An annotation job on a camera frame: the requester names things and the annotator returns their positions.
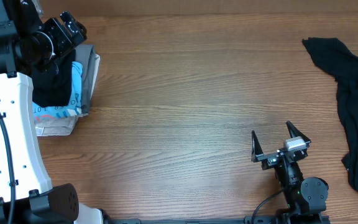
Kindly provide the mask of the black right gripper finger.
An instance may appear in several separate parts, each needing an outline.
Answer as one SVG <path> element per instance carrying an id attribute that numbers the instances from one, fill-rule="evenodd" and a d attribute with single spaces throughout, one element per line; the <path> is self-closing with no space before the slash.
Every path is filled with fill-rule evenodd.
<path id="1" fill-rule="evenodd" d="M 254 130 L 252 130 L 251 135 L 252 135 L 251 161 L 259 162 L 261 158 L 264 157 L 264 153 Z"/>
<path id="2" fill-rule="evenodd" d="M 299 131 L 291 121 L 286 122 L 286 126 L 288 128 L 288 132 L 291 138 L 301 137 L 302 140 L 306 143 L 307 146 L 310 145 L 311 139 L 305 136 L 301 131 Z"/>

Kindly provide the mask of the black t-shirt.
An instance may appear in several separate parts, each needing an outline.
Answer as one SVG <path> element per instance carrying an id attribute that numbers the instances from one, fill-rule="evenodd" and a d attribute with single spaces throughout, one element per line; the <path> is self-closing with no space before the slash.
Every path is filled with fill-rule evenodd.
<path id="1" fill-rule="evenodd" d="M 52 62 L 47 70 L 32 68 L 33 102 L 41 107 L 67 106 L 71 96 L 71 68 L 76 50 Z"/>

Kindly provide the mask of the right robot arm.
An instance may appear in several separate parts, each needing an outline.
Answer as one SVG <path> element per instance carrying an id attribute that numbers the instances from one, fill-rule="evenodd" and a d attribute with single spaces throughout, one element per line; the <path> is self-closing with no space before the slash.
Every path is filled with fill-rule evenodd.
<path id="1" fill-rule="evenodd" d="M 321 215 L 326 210 L 328 183 L 318 177 L 304 178 L 298 161 L 308 156 L 311 139 L 299 131 L 290 121 L 286 122 L 290 138 L 283 147 L 271 154 L 264 154 L 255 131 L 252 135 L 251 161 L 261 163 L 263 170 L 274 169 L 281 189 L 262 201 L 254 210 L 250 222 L 262 219 L 258 211 L 271 199 L 283 194 L 287 208 L 278 209 L 268 219 L 269 223 L 329 223 L 329 218 Z"/>

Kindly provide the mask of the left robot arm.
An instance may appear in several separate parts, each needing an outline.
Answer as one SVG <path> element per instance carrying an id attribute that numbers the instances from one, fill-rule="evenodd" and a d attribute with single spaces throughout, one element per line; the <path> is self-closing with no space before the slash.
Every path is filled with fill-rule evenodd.
<path id="1" fill-rule="evenodd" d="M 69 12 L 42 22 L 32 1 L 0 1 L 0 223 L 107 223 L 73 185 L 52 185 L 32 111 L 33 68 L 52 68 L 86 40 Z"/>

